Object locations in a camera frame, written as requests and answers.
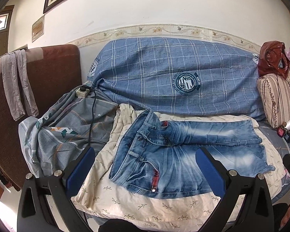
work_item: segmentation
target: door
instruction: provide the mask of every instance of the door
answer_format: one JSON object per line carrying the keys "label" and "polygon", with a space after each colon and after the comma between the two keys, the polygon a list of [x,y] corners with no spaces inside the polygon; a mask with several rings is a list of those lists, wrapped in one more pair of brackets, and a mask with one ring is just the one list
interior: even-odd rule
{"label": "door", "polygon": [[14,6],[6,6],[0,12],[0,56],[8,51],[9,25]]}

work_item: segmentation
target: blue gripper pad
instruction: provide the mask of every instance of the blue gripper pad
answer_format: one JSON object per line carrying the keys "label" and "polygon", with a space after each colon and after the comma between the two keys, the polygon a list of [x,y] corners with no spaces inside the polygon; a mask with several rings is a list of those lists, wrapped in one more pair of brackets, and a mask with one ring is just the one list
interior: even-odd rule
{"label": "blue gripper pad", "polygon": [[214,195],[222,198],[226,192],[225,180],[201,148],[197,149],[195,153],[195,161],[211,187]]}
{"label": "blue gripper pad", "polygon": [[95,161],[95,151],[92,147],[88,149],[82,159],[78,162],[77,166],[67,178],[66,181],[66,195],[68,198],[76,196],[86,179],[93,162]]}

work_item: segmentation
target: gray towel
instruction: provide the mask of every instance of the gray towel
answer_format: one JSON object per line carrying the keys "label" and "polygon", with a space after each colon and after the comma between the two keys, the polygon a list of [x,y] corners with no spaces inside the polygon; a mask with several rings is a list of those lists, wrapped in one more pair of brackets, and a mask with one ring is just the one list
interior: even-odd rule
{"label": "gray towel", "polygon": [[22,84],[26,112],[34,117],[39,115],[39,110],[28,80],[26,52],[25,50],[18,50],[2,56],[3,87],[11,115],[15,121],[25,115],[25,110],[20,100],[17,69]]}

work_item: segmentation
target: denim shorts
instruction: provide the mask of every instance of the denim shorts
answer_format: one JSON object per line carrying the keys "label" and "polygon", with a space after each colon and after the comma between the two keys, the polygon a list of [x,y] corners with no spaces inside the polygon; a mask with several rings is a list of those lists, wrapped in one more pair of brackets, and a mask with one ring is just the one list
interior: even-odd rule
{"label": "denim shorts", "polygon": [[227,170],[242,176],[274,171],[250,120],[160,121],[150,109],[122,137],[109,179],[128,191],[170,199],[211,192],[196,161],[205,147]]}

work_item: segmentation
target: floral tile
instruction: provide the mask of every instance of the floral tile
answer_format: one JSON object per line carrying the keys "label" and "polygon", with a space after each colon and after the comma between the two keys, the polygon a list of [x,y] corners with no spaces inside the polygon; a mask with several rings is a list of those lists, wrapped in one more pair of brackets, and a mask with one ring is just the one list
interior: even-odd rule
{"label": "floral tile", "polygon": [[169,36],[169,24],[151,24],[151,25],[137,25],[131,27],[131,35],[133,36]]}
{"label": "floral tile", "polygon": [[251,52],[259,53],[261,46],[244,38],[234,36],[225,32],[206,29],[197,26],[177,24],[147,24],[134,25],[111,29],[94,33],[69,42],[76,46],[84,47],[91,44],[106,42],[126,37],[166,36],[186,39],[206,40],[228,44]]}
{"label": "floral tile", "polygon": [[206,30],[195,26],[186,25],[170,25],[170,34],[172,36],[187,36],[191,38],[198,38],[200,40],[206,40]]}
{"label": "floral tile", "polygon": [[207,40],[216,41],[223,44],[232,45],[241,49],[245,49],[251,52],[260,52],[260,46],[252,43],[246,39],[225,33],[220,31],[215,31],[212,29],[207,29]]}

